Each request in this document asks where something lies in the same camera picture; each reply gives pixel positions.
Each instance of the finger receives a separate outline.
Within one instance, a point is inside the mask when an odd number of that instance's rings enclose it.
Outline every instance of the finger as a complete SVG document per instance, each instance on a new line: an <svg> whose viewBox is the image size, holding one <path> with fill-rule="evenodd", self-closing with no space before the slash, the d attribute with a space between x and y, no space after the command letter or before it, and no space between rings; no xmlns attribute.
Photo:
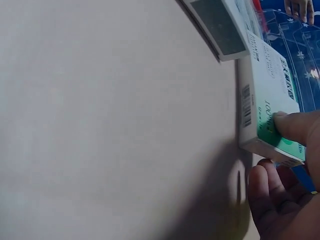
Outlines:
<svg viewBox="0 0 320 240"><path fill-rule="evenodd" d="M290 0L284 0L284 9L285 9L286 14L289 14L289 15L292 14L292 12L291 12L291 1Z"/></svg>
<svg viewBox="0 0 320 240"><path fill-rule="evenodd" d="M299 5L297 3L292 3L292 16L295 19L299 18Z"/></svg>
<svg viewBox="0 0 320 240"><path fill-rule="evenodd" d="M248 202L255 226L262 235L278 217L269 197L268 174L263 166L257 165L250 171Z"/></svg>
<svg viewBox="0 0 320 240"><path fill-rule="evenodd" d="M300 18L301 20L306 23L307 22L307 1L301 1L300 3Z"/></svg>
<svg viewBox="0 0 320 240"><path fill-rule="evenodd" d="M307 12L309 14L309 24L315 24L315 9L312 0L308 1L307 3Z"/></svg>
<svg viewBox="0 0 320 240"><path fill-rule="evenodd" d="M297 204L304 207L313 198L313 195L299 182L290 168L279 166L276 170L286 191L291 194Z"/></svg>
<svg viewBox="0 0 320 240"><path fill-rule="evenodd" d="M307 144L307 138L316 126L319 126L320 111L299 112L286 115L284 112L278 112L274 116L274 122L280 134L289 140L298 142L304 146Z"/></svg>
<svg viewBox="0 0 320 240"><path fill-rule="evenodd" d="M268 159L261 160L258 164L266 170L269 196L277 212L288 214L300 209L299 205L294 202L292 196L286 191L274 164Z"/></svg>

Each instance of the white wall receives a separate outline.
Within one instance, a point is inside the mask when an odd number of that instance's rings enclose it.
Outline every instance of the white wall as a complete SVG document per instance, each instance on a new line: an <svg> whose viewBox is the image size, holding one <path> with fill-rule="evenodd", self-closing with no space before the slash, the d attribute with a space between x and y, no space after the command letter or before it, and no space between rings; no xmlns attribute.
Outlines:
<svg viewBox="0 0 320 240"><path fill-rule="evenodd" d="M177 2L2 0L0 33L0 239L167 240L203 189L244 236L235 66Z"/></svg>

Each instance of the person's hand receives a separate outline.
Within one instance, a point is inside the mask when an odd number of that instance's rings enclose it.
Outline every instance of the person's hand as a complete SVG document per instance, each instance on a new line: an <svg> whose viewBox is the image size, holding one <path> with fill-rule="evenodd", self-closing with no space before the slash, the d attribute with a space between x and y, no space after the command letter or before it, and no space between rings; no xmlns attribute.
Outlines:
<svg viewBox="0 0 320 240"><path fill-rule="evenodd" d="M283 137L306 146L306 165L320 192L320 111L278 113ZM264 159L249 174L248 201L262 240L320 239L320 194L312 195L286 167Z"/></svg>
<svg viewBox="0 0 320 240"><path fill-rule="evenodd" d="M309 15L309 24L315 23L315 10L312 0L284 0L285 12L293 15L294 18L300 18L303 22L307 22L307 13Z"/></svg>

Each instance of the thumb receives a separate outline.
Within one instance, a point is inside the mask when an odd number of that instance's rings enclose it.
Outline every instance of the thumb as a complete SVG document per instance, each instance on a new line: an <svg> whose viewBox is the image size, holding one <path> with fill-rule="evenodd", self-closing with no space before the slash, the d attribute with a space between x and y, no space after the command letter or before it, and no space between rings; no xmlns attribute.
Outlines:
<svg viewBox="0 0 320 240"><path fill-rule="evenodd" d="M274 122L277 130L284 138L304 146L307 145L310 133L315 131L315 125L318 126L316 134L320 136L320 111L292 114L280 111L274 115Z"/></svg>
<svg viewBox="0 0 320 240"><path fill-rule="evenodd" d="M320 111L292 113L278 112L274 122L280 134L306 146L306 161L315 188L320 192Z"/></svg>

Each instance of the fingernail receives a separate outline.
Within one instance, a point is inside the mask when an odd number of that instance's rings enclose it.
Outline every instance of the fingernail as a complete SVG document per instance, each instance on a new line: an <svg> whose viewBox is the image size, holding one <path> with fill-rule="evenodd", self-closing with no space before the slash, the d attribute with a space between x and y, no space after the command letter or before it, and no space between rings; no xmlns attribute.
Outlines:
<svg viewBox="0 0 320 240"><path fill-rule="evenodd" d="M284 111L278 111L276 114L275 114L275 116L277 117L277 118L280 118L280 117L285 117L285 116L287 116L288 114L286 113L286 112L284 112Z"/></svg>

